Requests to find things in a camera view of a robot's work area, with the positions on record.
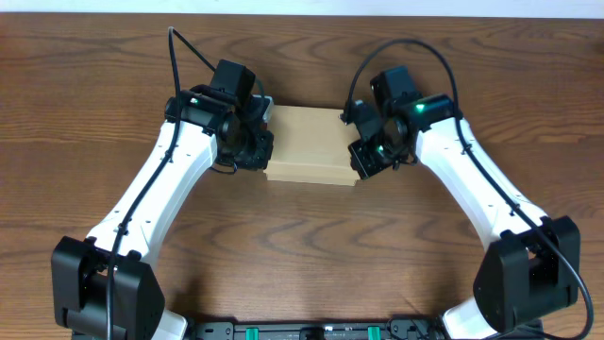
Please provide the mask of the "cardboard box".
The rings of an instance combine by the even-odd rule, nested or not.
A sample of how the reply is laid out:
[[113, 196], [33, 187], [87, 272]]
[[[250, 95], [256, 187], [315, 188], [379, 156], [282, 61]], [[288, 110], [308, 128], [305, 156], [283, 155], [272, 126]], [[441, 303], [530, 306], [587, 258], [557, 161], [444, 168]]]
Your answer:
[[275, 105], [269, 130], [274, 149], [264, 174], [270, 181], [353, 186], [359, 175], [350, 166], [348, 146], [358, 132], [334, 109]]

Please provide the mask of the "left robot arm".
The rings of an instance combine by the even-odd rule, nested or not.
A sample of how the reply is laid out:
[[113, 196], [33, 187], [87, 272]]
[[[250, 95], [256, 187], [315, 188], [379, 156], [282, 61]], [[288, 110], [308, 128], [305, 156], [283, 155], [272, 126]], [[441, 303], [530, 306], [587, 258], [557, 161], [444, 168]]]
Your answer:
[[85, 239], [51, 256], [56, 323], [76, 339], [193, 339], [193, 322], [166, 307], [154, 270], [186, 197], [214, 165], [263, 170], [273, 150], [273, 100], [254, 95], [245, 66], [220, 60], [207, 85], [168, 100], [156, 144], [112, 211]]

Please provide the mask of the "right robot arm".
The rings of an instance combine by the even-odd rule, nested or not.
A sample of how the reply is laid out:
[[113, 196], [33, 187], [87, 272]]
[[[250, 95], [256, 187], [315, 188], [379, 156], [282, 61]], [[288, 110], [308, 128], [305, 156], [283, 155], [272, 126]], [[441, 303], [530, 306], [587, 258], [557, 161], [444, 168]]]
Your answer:
[[347, 100], [341, 115], [360, 138], [349, 147], [361, 179], [388, 167], [421, 163], [454, 197], [485, 256], [473, 295], [441, 316], [449, 339], [513, 332], [575, 304], [580, 234], [567, 216], [551, 219], [514, 187], [477, 143], [446, 94], [422, 95], [408, 71], [375, 76], [376, 102]]

